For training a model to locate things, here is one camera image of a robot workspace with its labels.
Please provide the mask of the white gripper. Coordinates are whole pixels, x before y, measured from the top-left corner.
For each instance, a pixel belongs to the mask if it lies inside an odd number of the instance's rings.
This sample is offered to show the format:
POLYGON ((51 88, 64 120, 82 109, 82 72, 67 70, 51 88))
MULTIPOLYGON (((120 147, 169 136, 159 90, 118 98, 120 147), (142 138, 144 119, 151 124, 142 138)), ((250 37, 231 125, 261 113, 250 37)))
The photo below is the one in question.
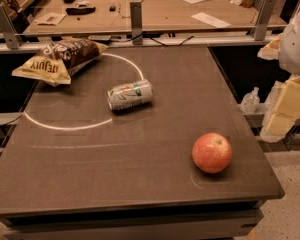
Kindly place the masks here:
POLYGON ((259 50, 264 60, 277 60, 283 70, 292 75, 285 82, 276 81, 265 101, 266 112, 260 137, 266 142, 278 142, 300 119, 300 11, 283 33, 259 50))

